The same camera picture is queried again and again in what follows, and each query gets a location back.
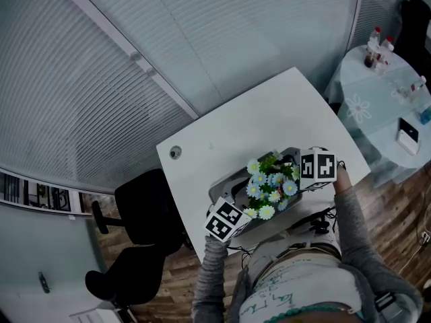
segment light blue tablecloth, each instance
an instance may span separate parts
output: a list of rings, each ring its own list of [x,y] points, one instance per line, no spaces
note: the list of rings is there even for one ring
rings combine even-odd
[[[341,103],[338,117],[368,162],[374,185],[399,183],[431,159],[431,123],[421,125],[416,113],[431,96],[426,87],[412,102],[400,94],[419,75],[397,55],[384,75],[365,67],[364,57],[364,46],[346,54],[325,98],[330,104]],[[415,156],[396,142],[399,117],[419,131],[421,146]]]

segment black office chair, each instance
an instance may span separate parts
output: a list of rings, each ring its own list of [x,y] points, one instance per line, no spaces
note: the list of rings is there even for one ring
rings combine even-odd
[[[108,225],[124,226],[134,244],[146,246],[124,249],[106,274],[88,272],[86,285],[97,298],[126,309],[154,298],[167,255],[182,244],[192,247],[161,169],[140,175],[114,194],[121,219],[104,217],[98,201],[92,203],[100,232],[109,233]]]

